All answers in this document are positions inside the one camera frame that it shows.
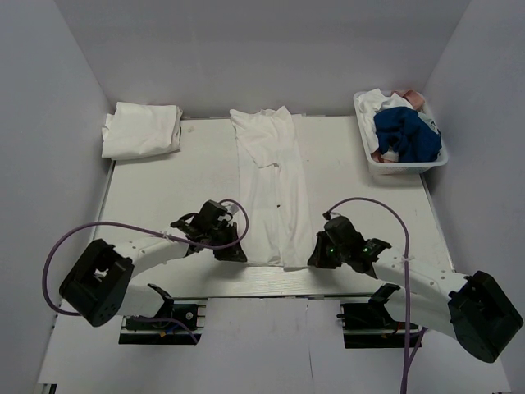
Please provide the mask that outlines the white printed t shirt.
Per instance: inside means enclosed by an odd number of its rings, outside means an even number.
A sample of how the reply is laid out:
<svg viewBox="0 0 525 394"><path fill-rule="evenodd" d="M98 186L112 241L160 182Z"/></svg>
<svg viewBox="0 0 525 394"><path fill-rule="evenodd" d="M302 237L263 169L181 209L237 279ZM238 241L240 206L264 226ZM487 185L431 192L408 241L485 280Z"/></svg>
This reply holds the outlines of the white printed t shirt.
<svg viewBox="0 0 525 394"><path fill-rule="evenodd" d="M425 109L418 112L418 115L435 131L441 134L436 122L431 114ZM378 150L378 140L376 136L376 127L374 123L374 116L388 108L406 107L413 109L411 104L397 94L385 95L380 89L374 89L366 92L358 99L358 108L365 116L365 133L370 150L372 151L372 158L379 163L399 163L398 154L389 150L385 154L381 154Z"/></svg>

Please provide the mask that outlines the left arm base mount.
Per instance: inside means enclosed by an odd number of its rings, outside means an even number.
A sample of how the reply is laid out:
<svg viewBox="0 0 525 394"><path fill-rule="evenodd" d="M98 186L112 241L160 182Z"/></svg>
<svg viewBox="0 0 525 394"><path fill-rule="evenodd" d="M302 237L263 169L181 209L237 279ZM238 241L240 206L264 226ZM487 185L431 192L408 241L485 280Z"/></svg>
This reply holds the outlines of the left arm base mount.
<svg viewBox="0 0 525 394"><path fill-rule="evenodd" d="M123 318L119 345L195 346L205 324L206 300L176 300L167 316Z"/></svg>

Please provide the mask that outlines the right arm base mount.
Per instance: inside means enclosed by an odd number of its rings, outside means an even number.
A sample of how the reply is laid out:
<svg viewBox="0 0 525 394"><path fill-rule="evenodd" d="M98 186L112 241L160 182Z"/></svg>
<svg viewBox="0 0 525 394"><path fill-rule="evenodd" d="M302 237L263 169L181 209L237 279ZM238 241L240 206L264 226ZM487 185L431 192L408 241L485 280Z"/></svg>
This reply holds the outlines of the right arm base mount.
<svg viewBox="0 0 525 394"><path fill-rule="evenodd" d="M341 323L345 349L402 349L404 318L393 318L385 301L371 297L344 297L336 319Z"/></svg>

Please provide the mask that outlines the white plastic basket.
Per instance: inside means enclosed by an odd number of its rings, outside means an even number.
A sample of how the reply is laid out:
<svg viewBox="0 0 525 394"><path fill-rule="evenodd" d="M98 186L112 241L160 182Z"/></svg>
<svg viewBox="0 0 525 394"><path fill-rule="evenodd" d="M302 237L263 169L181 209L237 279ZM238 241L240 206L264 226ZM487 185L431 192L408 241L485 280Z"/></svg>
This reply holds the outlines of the white plastic basket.
<svg viewBox="0 0 525 394"><path fill-rule="evenodd" d="M368 170L373 175L407 175L423 174L434 167L441 167L448 163L449 155L444 140L441 140L441 150L435 161L423 163L379 163L372 158L372 151L368 146L368 139L365 133L365 116L358 108L358 99L366 94L365 91L359 91L354 94L354 108L356 112L358 128L363 143L365 158L367 159Z"/></svg>

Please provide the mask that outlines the blue t shirt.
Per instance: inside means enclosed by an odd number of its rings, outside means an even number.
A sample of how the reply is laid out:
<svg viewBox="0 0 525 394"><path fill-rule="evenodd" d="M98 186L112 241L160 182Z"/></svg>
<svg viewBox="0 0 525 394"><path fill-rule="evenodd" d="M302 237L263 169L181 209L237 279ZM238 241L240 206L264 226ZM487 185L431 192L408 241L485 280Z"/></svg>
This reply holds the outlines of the blue t shirt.
<svg viewBox="0 0 525 394"><path fill-rule="evenodd" d="M392 150L400 163L429 163L437 160L441 151L441 135L435 132L418 112L406 108L388 108L374 118L378 150Z"/></svg>

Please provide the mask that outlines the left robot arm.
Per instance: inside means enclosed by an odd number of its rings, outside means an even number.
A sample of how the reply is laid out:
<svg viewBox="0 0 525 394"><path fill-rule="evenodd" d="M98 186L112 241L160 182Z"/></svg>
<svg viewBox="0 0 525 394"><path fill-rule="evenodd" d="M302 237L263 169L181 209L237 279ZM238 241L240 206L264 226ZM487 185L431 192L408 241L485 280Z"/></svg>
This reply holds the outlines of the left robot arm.
<svg viewBox="0 0 525 394"><path fill-rule="evenodd" d="M91 241L59 287L59 294L91 326L100 327L115 316L130 317L163 328L176 324L174 298L149 283L135 286L134 277L176 259L210 250L217 261L244 263L247 257L240 242L234 215L244 207L233 199L208 200L197 213L188 213L164 231L133 227L142 233L136 240L112 245L102 239Z"/></svg>

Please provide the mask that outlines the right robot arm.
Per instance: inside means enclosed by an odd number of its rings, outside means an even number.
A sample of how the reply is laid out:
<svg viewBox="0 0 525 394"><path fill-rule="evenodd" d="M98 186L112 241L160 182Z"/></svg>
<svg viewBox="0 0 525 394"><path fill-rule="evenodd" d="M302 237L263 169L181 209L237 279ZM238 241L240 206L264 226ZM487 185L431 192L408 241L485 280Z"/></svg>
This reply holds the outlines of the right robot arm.
<svg viewBox="0 0 525 394"><path fill-rule="evenodd" d="M409 321L493 363L522 328L523 318L490 274L466 275L407 260L385 241L364 239L348 218L324 217L308 265L336 269L347 264L382 283L365 303L343 305L338 317L345 329L389 329Z"/></svg>

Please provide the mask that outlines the folded white t shirt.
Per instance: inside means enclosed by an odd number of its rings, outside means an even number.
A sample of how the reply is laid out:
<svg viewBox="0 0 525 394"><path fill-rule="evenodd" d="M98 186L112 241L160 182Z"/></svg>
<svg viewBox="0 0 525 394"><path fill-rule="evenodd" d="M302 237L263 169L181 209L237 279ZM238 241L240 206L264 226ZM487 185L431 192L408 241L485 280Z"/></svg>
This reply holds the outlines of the folded white t shirt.
<svg viewBox="0 0 525 394"><path fill-rule="evenodd" d="M117 103L102 127L102 157L134 160L179 150L182 113L176 105Z"/></svg>

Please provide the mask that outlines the pink t shirt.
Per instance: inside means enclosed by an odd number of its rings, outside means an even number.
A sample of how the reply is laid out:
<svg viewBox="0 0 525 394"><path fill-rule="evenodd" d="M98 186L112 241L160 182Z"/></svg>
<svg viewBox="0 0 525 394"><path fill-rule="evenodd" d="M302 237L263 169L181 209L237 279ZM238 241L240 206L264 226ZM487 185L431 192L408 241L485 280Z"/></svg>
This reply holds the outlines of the pink t shirt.
<svg viewBox="0 0 525 394"><path fill-rule="evenodd" d="M426 103L425 98L419 92L413 89L394 90L391 95L397 94L401 98L408 101L413 109L418 112L424 111Z"/></svg>

